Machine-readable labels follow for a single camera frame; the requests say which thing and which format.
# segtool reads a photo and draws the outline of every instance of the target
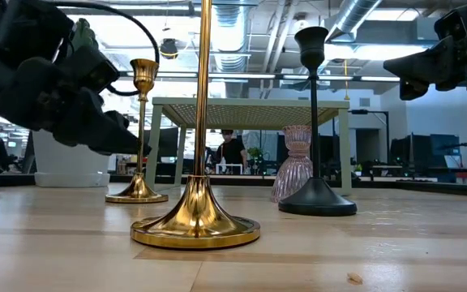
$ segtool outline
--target crumb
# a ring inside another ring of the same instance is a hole
[[[353,285],[363,284],[363,278],[356,273],[347,273],[348,282]]]

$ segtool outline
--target black base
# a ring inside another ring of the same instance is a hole
[[[321,178],[309,178],[304,187],[279,202],[279,210],[309,216],[351,216],[358,208],[354,202],[331,190]]]

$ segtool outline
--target gold base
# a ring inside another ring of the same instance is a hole
[[[145,183],[144,174],[135,174],[125,190],[105,197],[105,201],[110,203],[160,203],[167,200],[167,195],[157,194]]]
[[[216,202],[207,176],[188,177],[183,197],[163,217],[131,226],[131,238],[154,247],[215,249],[236,247],[259,238],[256,221],[230,216]]]

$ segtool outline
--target woven tabletop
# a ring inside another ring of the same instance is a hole
[[[195,128],[195,98],[154,97],[162,113],[178,127]],[[347,101],[318,101],[319,125],[348,109]],[[281,130],[289,125],[310,125],[311,104],[297,100],[208,98],[207,128],[236,130]]]

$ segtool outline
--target gold candlestick holder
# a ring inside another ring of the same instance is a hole
[[[144,172],[144,122],[145,103],[147,94],[154,87],[154,79],[158,73],[158,63],[147,59],[135,59],[131,61],[135,71],[134,83],[139,90],[139,129],[138,129],[138,156],[136,173],[129,186],[116,195],[107,195],[106,202],[110,203],[158,203],[169,199],[167,195],[157,194],[145,182]]]
[[[194,175],[188,177],[185,192],[172,211],[163,217],[137,221],[131,226],[131,238],[154,247],[226,248],[250,243],[259,238],[259,223],[230,216],[217,203],[210,180],[204,175],[211,12],[212,0],[203,0],[199,37]]]

